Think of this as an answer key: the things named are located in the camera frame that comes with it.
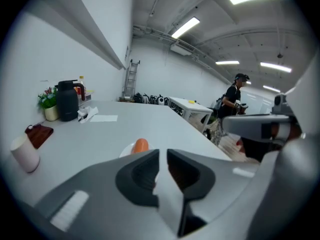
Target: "white cup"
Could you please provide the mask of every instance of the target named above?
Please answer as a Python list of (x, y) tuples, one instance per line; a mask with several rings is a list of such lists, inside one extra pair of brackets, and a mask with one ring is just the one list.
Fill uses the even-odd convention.
[(12, 141), (10, 150), (27, 173), (32, 173), (38, 167), (40, 156), (26, 133)]

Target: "white plate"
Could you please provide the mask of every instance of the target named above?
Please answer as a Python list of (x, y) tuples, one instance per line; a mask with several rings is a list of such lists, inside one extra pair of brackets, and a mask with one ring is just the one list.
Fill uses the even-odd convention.
[[(131, 155), (132, 150), (133, 150), (134, 147), (135, 147), (135, 144), (136, 144), (136, 143), (133, 142), (133, 143), (129, 144), (128, 146), (126, 146), (126, 147), (124, 148), (124, 150), (122, 151), (122, 153), (120, 154), (119, 158), (122, 158), (122, 157), (126, 157), (126, 156)], [(152, 144), (149, 143), (149, 150), (155, 150), (155, 149), (156, 149), (156, 148), (155, 148)]]

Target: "orange object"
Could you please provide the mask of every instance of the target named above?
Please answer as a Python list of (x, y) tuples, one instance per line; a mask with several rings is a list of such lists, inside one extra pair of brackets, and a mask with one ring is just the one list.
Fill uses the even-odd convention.
[(145, 138), (140, 138), (135, 142), (133, 151), (131, 154), (136, 154), (149, 150), (149, 143)]

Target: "electric kettle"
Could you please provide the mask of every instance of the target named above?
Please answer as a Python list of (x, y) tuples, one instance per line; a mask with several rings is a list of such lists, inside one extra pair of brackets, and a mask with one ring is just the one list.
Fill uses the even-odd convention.
[(56, 106), (61, 121), (71, 121), (78, 116), (79, 102), (78, 95), (74, 87), (81, 88), (81, 99), (84, 101), (85, 87), (81, 83), (74, 83), (77, 80), (60, 81), (56, 92)]

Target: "floor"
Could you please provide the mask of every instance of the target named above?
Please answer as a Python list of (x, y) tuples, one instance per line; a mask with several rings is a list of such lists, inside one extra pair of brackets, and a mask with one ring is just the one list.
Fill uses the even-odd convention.
[[(202, 117), (203, 115), (192, 114), (189, 118), (189, 123), (200, 131), (203, 127), (203, 124), (200, 122)], [(216, 125), (217, 124), (213, 122), (212, 124), (208, 124), (208, 128), (214, 131), (216, 129)], [(238, 135), (228, 134), (227, 136), (222, 137), (218, 148), (221, 149), (233, 161), (259, 163), (255, 159), (248, 158), (244, 153), (239, 152), (240, 147), (236, 145), (239, 138), (240, 137)]]

